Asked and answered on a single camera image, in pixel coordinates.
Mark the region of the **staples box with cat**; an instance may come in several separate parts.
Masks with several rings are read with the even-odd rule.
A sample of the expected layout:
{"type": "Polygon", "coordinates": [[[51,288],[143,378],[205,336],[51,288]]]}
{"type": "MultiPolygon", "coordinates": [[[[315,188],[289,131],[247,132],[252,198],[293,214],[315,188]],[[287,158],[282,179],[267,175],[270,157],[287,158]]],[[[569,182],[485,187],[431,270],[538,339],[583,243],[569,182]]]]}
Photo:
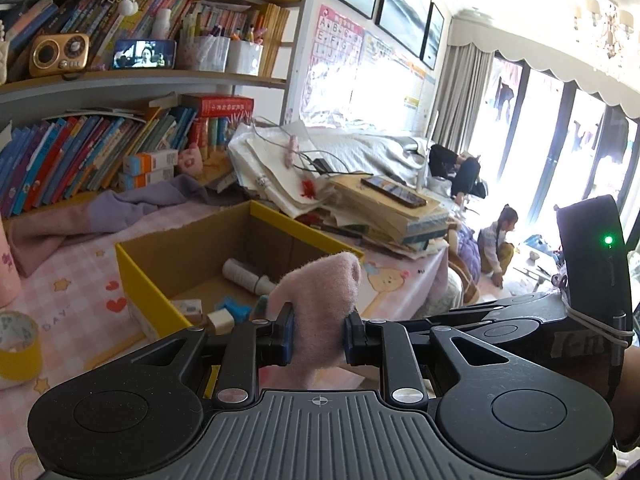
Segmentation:
{"type": "Polygon", "coordinates": [[[171,304],[191,324],[198,325],[203,322],[204,315],[201,299],[179,299],[174,300],[171,304]]]}

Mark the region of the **yellow tape roll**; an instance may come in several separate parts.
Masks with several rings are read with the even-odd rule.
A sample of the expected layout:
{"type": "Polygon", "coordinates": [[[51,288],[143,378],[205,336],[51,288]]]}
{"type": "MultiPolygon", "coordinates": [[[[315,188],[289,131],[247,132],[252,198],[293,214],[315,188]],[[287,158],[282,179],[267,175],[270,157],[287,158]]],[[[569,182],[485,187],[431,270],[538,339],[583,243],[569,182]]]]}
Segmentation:
{"type": "Polygon", "coordinates": [[[37,323],[24,313],[2,311],[0,330],[0,388],[35,379],[42,367],[37,323]]]}

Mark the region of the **blue small object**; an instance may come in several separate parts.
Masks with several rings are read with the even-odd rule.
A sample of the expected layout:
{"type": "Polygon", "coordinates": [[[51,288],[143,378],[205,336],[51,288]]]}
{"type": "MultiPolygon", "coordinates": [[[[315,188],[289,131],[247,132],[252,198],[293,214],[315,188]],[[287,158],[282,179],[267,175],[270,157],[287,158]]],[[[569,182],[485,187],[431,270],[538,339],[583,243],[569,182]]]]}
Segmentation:
{"type": "Polygon", "coordinates": [[[225,296],[223,300],[215,307],[216,311],[225,310],[233,318],[235,324],[241,324],[250,319],[252,308],[245,304],[239,304],[235,299],[225,296]]]}

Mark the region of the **white grey tube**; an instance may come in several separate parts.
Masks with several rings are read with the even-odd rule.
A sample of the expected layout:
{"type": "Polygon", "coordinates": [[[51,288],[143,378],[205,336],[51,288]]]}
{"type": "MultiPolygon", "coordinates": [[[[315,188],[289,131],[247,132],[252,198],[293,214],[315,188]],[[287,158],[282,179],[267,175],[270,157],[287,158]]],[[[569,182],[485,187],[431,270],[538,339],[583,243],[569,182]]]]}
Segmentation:
{"type": "Polygon", "coordinates": [[[258,275],[233,258],[228,259],[222,266],[222,275],[256,296],[270,295],[276,288],[276,284],[270,281],[267,275],[258,275]]]}

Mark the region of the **pink fluffy glove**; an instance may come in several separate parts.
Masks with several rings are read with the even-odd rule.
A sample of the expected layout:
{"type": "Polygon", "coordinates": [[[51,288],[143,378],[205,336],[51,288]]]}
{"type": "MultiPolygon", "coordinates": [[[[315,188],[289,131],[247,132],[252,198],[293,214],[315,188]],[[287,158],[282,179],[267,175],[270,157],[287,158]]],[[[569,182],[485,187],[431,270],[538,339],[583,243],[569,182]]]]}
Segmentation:
{"type": "Polygon", "coordinates": [[[259,373],[263,389],[308,390],[319,370],[344,360],[344,319],[355,310],[360,263],[352,252],[326,256],[286,274],[270,292],[265,318],[273,321],[286,304],[293,307],[291,362],[259,373]]]}

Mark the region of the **beige block eraser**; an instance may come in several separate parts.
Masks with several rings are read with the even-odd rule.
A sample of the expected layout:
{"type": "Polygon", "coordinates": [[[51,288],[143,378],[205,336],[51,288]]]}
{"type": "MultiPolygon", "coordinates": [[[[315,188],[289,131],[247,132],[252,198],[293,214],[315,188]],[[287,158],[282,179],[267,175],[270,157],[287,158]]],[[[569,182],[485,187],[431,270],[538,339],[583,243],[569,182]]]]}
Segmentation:
{"type": "Polygon", "coordinates": [[[209,312],[206,318],[207,326],[214,335],[227,335],[234,329],[234,318],[227,309],[209,312]]]}

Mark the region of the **child sitting on floor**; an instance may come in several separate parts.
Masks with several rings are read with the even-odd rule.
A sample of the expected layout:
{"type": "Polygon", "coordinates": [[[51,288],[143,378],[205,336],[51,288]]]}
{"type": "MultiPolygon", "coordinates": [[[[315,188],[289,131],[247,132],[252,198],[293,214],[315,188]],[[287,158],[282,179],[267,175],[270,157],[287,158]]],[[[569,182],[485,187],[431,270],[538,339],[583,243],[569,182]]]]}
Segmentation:
{"type": "Polygon", "coordinates": [[[503,278],[514,254],[514,245],[506,240],[518,223],[518,213],[509,204],[502,208],[499,217],[478,234],[480,270],[490,277],[492,284],[503,288],[503,278]]]}

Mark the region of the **pink cylindrical container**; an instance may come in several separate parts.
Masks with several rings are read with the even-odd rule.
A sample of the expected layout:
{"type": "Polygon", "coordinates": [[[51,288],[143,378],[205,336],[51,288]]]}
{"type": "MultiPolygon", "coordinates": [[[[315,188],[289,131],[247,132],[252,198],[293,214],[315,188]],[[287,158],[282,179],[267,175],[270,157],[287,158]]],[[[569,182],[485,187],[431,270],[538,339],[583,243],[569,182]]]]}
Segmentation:
{"type": "Polygon", "coordinates": [[[0,308],[5,308],[22,290],[6,232],[0,228],[0,308]]]}

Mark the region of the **pink purple cloth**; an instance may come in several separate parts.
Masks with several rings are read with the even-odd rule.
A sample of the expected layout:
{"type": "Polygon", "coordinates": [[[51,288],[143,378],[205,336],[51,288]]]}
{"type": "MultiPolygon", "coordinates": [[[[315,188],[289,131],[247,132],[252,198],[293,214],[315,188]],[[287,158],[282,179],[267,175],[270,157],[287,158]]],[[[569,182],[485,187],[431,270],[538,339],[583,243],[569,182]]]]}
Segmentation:
{"type": "Polygon", "coordinates": [[[182,174],[145,188],[105,191],[85,203],[26,214],[9,223],[6,236],[17,273],[28,278],[58,248],[126,230],[162,208],[189,202],[224,207],[243,200],[235,185],[217,192],[182,174]]]}

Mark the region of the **orange white boxes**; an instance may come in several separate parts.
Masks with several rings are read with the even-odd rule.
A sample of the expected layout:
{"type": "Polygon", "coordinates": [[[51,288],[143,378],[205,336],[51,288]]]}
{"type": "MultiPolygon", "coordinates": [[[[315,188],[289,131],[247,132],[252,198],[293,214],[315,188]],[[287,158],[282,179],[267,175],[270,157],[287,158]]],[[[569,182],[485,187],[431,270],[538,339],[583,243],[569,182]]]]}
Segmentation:
{"type": "Polygon", "coordinates": [[[129,155],[122,161],[119,188],[131,191],[170,180],[178,164],[177,150],[163,150],[129,155]]]}

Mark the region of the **row of leaning books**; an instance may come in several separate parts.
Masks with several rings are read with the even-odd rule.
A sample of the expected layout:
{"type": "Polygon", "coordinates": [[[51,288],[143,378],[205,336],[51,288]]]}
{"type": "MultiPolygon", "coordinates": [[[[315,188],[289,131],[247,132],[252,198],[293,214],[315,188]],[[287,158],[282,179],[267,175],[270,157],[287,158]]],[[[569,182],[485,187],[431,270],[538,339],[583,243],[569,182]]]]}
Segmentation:
{"type": "Polygon", "coordinates": [[[1,215],[11,218],[78,195],[119,188],[126,156],[200,148],[196,179],[217,192],[235,180],[227,145],[252,118],[245,96],[185,94],[145,112],[97,108],[66,110],[29,125],[1,124],[1,215]]]}

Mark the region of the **stack of papers and books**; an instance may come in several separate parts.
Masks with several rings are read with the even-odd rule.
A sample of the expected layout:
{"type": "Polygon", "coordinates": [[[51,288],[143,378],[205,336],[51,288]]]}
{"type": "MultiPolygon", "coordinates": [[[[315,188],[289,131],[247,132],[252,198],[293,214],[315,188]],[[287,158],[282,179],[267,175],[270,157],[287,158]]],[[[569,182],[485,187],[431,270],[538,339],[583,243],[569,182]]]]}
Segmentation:
{"type": "Polygon", "coordinates": [[[426,188],[427,145],[414,136],[240,125],[228,144],[239,184],[291,218],[326,211],[328,224],[412,260],[447,247],[452,205],[426,188]],[[426,199],[408,208],[360,180],[382,177],[426,199]]]}

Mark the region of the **phone on shelf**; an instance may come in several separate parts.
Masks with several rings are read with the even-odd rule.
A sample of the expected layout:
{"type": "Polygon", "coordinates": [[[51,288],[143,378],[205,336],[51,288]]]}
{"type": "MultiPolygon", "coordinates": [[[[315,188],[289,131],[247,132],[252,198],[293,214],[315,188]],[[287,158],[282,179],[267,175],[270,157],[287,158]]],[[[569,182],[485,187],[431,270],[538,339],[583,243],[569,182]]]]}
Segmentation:
{"type": "Polygon", "coordinates": [[[175,65],[176,47],[174,40],[117,40],[111,69],[167,68],[170,70],[175,65]]]}

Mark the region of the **gold retro radio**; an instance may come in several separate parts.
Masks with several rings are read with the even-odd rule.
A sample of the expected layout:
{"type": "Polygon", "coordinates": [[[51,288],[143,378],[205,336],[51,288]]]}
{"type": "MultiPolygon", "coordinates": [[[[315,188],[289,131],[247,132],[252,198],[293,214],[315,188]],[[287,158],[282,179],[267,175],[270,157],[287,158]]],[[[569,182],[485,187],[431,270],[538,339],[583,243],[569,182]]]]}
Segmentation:
{"type": "Polygon", "coordinates": [[[29,55],[29,75],[44,77],[82,72],[88,64],[89,47],[89,37],[80,32],[38,36],[29,55]]]}

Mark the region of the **white shelf unit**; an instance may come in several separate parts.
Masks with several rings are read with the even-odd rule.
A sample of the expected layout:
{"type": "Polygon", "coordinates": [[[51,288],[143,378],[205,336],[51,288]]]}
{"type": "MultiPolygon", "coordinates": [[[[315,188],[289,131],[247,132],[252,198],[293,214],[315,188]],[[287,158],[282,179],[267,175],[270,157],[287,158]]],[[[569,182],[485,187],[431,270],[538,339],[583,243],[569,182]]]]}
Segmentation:
{"type": "Polygon", "coordinates": [[[1,119],[24,126],[161,100],[293,115],[306,0],[1,0],[1,119]]]}

